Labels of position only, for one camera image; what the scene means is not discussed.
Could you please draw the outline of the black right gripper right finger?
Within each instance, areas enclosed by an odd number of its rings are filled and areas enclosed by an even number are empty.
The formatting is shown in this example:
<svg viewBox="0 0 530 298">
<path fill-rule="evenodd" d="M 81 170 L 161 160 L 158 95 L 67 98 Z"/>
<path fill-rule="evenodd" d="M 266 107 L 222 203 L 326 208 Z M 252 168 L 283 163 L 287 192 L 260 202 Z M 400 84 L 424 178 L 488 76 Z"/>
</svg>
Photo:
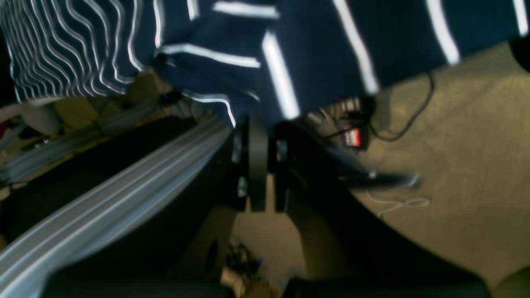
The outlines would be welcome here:
<svg viewBox="0 0 530 298">
<path fill-rule="evenodd" d="M 292 279 L 285 298 L 491 297 L 480 277 L 405 238 L 350 192 L 409 185 L 413 177 L 371 174 L 300 124 L 280 124 L 275 135 L 278 182 L 323 217 L 345 266 L 335 277 Z"/>
</svg>

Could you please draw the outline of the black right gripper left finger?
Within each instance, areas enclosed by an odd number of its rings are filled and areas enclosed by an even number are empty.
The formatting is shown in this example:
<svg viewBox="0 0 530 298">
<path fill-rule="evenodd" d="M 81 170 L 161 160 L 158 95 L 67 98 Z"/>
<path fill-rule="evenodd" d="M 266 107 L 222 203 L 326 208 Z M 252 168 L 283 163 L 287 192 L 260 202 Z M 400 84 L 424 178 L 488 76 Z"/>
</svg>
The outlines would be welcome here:
<svg viewBox="0 0 530 298">
<path fill-rule="evenodd" d="M 246 207 L 247 134 L 246 120 L 231 132 L 202 124 L 131 164 L 42 296 L 230 297 L 218 280 L 236 214 Z"/>
</svg>

